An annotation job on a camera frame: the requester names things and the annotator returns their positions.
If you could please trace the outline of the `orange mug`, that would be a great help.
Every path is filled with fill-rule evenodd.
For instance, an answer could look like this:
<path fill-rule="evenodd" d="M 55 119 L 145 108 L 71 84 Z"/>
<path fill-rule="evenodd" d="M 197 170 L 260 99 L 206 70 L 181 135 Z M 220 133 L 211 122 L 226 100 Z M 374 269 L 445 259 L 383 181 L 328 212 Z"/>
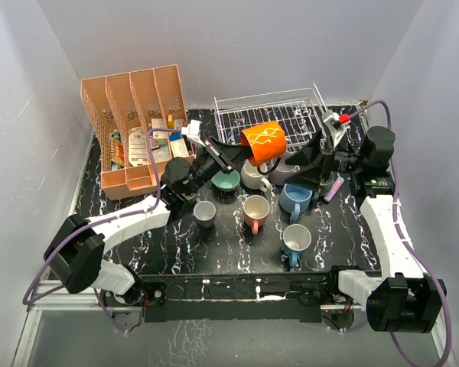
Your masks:
<path fill-rule="evenodd" d="M 277 165 L 287 149 L 285 132 L 276 121 L 268 121 L 243 129 L 240 137 L 241 145 L 250 150 L 249 163 L 260 174 L 266 174 L 261 169 L 263 164 L 276 158 L 275 165 Z"/>

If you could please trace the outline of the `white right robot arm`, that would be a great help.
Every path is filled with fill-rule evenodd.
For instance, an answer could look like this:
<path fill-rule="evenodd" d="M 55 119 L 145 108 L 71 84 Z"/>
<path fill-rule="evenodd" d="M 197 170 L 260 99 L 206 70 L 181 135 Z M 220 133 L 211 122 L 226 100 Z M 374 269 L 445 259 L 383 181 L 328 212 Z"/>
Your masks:
<path fill-rule="evenodd" d="M 286 181 L 318 190 L 331 173 L 350 176 L 350 190 L 366 220 L 381 266 L 380 278 L 370 277 L 355 265 L 335 265 L 328 272 L 326 295 L 341 304 L 350 298 L 364 307 L 371 328 L 378 332 L 429 333 L 441 309 L 445 286 L 436 287 L 426 269 L 404 246 L 396 225 L 399 205 L 389 170 L 395 134 L 375 126 L 366 132 L 358 149 L 338 148 L 331 137 L 317 131 L 311 140 L 286 160 L 299 172 Z"/>

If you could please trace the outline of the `grey-blue printed mug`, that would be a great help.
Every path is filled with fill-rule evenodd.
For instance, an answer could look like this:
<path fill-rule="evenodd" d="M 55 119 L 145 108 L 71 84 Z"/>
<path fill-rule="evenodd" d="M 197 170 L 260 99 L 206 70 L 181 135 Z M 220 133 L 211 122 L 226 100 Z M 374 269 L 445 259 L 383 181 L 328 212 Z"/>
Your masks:
<path fill-rule="evenodd" d="M 194 222 L 203 227 L 210 228 L 215 223 L 216 207 L 210 201 L 200 201 L 194 206 Z"/>

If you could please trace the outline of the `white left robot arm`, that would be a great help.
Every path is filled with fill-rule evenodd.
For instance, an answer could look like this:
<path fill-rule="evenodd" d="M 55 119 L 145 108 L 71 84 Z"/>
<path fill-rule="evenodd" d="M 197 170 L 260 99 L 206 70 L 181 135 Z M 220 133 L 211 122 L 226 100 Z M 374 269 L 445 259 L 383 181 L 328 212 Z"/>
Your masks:
<path fill-rule="evenodd" d="M 138 303 L 143 293 L 139 276 L 127 265 L 105 260 L 105 254 L 191 212 L 197 191 L 206 182 L 220 171 L 231 171 L 251 154 L 248 145 L 208 138 L 193 162 L 170 159 L 156 193 L 142 201 L 103 216 L 67 217 L 44 253 L 45 265 L 71 294 L 92 287 L 115 294 L 124 304 Z"/>

